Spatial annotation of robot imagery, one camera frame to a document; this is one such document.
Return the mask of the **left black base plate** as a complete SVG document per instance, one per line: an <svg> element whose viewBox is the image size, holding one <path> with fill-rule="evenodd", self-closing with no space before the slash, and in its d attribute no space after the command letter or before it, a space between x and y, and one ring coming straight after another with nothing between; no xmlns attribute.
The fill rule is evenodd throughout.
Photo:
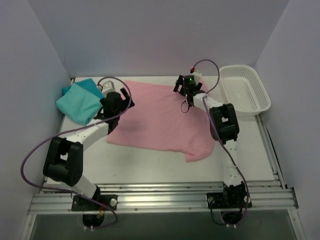
<svg viewBox="0 0 320 240"><path fill-rule="evenodd" d="M93 197L93 199L103 204L104 206L107 206L108 208L105 208L96 203L93 203L90 200L87 200L82 197L79 197L78 195L75 195L73 197L71 211L73 212L88 212L88 211L99 211L99 210L109 211L110 209L115 211L117 209L118 195L116 194L98 193Z"/></svg>

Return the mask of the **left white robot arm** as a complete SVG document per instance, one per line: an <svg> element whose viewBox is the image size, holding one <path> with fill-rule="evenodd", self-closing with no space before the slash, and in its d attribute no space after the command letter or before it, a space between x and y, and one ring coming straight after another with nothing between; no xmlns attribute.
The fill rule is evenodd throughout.
<svg viewBox="0 0 320 240"><path fill-rule="evenodd" d="M135 106L131 91L110 88L100 100L97 115L76 133L54 137L49 144L43 166L44 176L66 184L75 194L83 196L83 204L90 210L100 206L100 188L83 174L84 152L99 139L108 136L118 126L120 116Z"/></svg>

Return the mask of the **teal folded t shirt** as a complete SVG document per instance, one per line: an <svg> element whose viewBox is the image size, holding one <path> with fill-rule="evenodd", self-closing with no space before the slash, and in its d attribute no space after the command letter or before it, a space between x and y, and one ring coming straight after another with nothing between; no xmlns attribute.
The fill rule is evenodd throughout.
<svg viewBox="0 0 320 240"><path fill-rule="evenodd" d="M87 125L98 113L104 96L91 78L74 82L62 89L55 105L65 116L78 125Z"/></svg>

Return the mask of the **aluminium rail frame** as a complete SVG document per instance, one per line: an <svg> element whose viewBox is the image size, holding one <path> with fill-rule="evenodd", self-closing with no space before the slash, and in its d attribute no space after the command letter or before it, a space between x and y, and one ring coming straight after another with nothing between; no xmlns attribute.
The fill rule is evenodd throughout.
<svg viewBox="0 0 320 240"><path fill-rule="evenodd" d="M23 240L303 240L295 190L287 187L261 116L240 117L237 161L252 206L237 227L221 226L221 209L208 193L223 191L225 151L216 144L205 159L186 162L180 152L113 145L100 138L83 154L83 174L103 195L117 196L104 225L84 228L72 211L74 195L46 179L32 197Z"/></svg>

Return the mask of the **pink t shirt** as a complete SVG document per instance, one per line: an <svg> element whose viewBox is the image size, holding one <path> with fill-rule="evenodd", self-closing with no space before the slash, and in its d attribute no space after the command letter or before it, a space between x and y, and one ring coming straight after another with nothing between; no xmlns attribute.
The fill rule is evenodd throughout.
<svg viewBox="0 0 320 240"><path fill-rule="evenodd" d="M208 157L215 141L205 111L181 111L185 98L169 85L127 80L134 107L124 113L106 141L109 144L180 152L186 162Z"/></svg>

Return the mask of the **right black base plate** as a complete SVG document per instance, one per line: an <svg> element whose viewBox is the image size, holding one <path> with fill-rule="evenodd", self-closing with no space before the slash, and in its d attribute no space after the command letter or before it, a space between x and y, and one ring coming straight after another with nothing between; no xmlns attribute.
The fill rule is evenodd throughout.
<svg viewBox="0 0 320 240"><path fill-rule="evenodd" d="M208 192L207 206L213 209L240 209L246 207L246 194L236 192Z"/></svg>

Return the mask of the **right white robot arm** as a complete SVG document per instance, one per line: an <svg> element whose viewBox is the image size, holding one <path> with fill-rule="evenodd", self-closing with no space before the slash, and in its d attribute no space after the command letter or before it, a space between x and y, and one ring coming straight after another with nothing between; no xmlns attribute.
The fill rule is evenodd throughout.
<svg viewBox="0 0 320 240"><path fill-rule="evenodd" d="M173 91L184 96L189 107L196 107L207 113L211 136L227 154L222 158L222 200L225 205L232 207L248 195L248 184L237 162L240 127L234 106L213 99L202 90L202 85L198 76L179 75Z"/></svg>

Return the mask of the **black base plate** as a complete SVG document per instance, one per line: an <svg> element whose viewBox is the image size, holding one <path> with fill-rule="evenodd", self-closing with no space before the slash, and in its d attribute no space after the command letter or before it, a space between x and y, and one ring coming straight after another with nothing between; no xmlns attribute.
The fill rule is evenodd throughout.
<svg viewBox="0 0 320 240"><path fill-rule="evenodd" d="M207 206L213 209L240 209L246 207L246 194L236 192L208 192Z"/></svg>
<svg viewBox="0 0 320 240"><path fill-rule="evenodd" d="M87 200L82 197L79 197L78 195L75 195L73 197L71 211L73 212L88 212L88 211L99 211L99 210L109 211L110 209L115 211L117 209L118 195L116 194L98 193L93 197L93 199L103 204L104 206L107 206L108 208L105 208L96 203L93 203L90 200Z"/></svg>

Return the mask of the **white plastic basket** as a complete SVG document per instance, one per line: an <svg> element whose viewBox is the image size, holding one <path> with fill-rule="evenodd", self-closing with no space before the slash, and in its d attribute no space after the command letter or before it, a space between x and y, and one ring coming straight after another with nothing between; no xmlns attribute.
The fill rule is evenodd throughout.
<svg viewBox="0 0 320 240"><path fill-rule="evenodd" d="M220 82L238 117L259 115L271 107L270 97L255 69L248 65L227 65L219 70Z"/></svg>

